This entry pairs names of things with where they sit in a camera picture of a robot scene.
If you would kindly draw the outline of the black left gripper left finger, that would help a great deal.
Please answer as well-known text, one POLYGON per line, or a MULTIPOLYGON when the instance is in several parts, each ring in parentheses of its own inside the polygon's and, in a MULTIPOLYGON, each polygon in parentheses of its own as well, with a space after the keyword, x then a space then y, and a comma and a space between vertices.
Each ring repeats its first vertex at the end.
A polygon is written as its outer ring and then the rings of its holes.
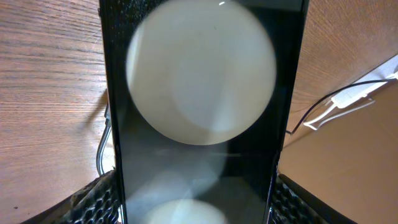
POLYGON ((120 204, 115 171, 111 170, 25 223, 115 224, 120 204))

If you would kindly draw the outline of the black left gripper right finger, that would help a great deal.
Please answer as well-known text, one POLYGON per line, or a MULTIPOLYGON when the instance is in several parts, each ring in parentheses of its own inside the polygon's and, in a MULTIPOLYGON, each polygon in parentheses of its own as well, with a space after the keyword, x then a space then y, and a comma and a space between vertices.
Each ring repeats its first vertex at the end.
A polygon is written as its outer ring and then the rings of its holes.
POLYGON ((278 174, 274 183, 270 201, 270 222, 356 224, 283 174, 278 174))

